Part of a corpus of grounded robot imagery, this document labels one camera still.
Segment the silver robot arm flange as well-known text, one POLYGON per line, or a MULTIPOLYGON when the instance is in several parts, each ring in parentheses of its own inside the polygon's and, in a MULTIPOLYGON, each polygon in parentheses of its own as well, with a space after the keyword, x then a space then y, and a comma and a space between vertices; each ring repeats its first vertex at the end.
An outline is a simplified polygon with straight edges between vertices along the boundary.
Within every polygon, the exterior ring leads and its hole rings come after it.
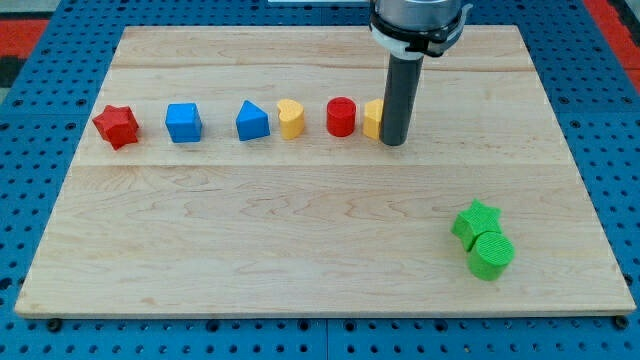
POLYGON ((462 0, 374 0, 369 28, 393 59, 437 58, 457 43, 472 8, 462 0))

